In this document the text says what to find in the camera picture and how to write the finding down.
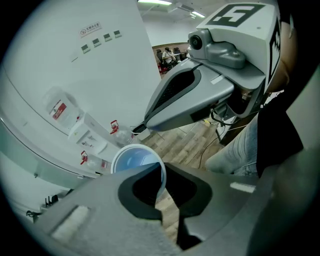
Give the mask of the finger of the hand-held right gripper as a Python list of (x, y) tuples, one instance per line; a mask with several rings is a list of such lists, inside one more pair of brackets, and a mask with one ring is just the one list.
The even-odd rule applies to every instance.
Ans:
[(199, 62), (186, 59), (166, 73), (151, 96), (144, 118), (151, 119), (193, 90), (202, 78), (199, 70), (201, 65)]

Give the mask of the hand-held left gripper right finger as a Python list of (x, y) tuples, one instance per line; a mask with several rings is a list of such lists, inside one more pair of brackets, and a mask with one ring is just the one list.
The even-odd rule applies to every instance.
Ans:
[(179, 242), (248, 242), (271, 197), (275, 167), (261, 178), (166, 163), (166, 189), (179, 209)]

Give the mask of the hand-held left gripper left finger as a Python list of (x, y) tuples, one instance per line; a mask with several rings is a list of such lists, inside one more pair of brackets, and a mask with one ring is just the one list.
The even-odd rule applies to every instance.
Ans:
[(160, 182), (159, 163), (93, 179), (41, 216), (32, 237), (53, 256), (177, 256), (162, 213), (144, 201)]

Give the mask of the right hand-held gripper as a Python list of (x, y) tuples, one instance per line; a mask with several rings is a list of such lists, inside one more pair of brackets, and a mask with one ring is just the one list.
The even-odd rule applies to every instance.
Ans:
[(199, 84), (145, 126), (168, 131), (205, 119), (245, 118), (261, 104), (278, 67), (281, 25), (272, 4), (228, 3), (188, 35), (190, 59), (201, 63)]

